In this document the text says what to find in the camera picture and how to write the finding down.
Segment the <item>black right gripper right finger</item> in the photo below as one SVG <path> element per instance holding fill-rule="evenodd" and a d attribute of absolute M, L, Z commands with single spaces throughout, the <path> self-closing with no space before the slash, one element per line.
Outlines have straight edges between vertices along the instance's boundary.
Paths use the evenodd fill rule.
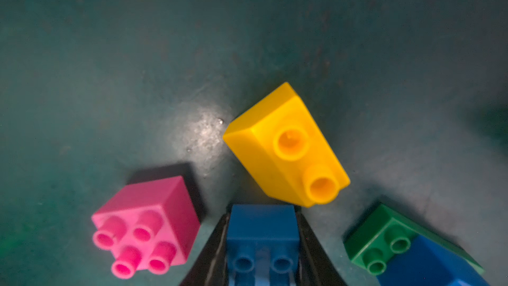
<path fill-rule="evenodd" d="M 296 211 L 300 234 L 297 285 L 347 286 L 301 211 Z"/>

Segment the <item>dark green long lego brick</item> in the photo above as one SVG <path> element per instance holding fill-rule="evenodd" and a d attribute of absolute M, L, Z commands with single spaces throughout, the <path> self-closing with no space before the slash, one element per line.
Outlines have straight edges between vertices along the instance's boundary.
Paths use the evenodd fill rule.
<path fill-rule="evenodd" d="M 393 208 L 378 203 L 344 239 L 346 253 L 370 275 L 382 275 L 388 262 L 406 253 L 412 240 L 423 236 L 466 260 L 479 274 L 485 269 L 463 248 L 426 229 Z"/>

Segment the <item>blue lego brick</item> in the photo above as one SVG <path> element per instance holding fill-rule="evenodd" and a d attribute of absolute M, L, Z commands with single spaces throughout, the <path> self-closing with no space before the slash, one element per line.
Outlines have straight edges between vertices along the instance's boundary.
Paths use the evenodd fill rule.
<path fill-rule="evenodd" d="M 226 235 L 230 285 L 294 285 L 299 255 L 292 205 L 232 206 Z"/>
<path fill-rule="evenodd" d="M 377 279 L 382 286 L 489 286 L 466 260 L 423 236 L 393 257 Z"/>

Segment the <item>yellow lego brick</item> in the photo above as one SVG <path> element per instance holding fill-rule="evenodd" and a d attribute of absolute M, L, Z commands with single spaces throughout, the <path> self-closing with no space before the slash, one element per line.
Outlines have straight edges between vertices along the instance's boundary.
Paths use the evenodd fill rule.
<path fill-rule="evenodd" d="M 351 183 L 308 108 L 287 82 L 232 121 L 223 139 L 263 192 L 312 207 Z"/>

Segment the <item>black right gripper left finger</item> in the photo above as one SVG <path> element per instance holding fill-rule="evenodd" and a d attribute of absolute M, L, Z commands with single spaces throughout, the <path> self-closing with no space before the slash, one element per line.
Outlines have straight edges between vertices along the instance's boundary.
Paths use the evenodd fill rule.
<path fill-rule="evenodd" d="M 229 285 L 226 259 L 227 231 L 230 213 L 222 215 L 193 267 L 180 286 Z"/>

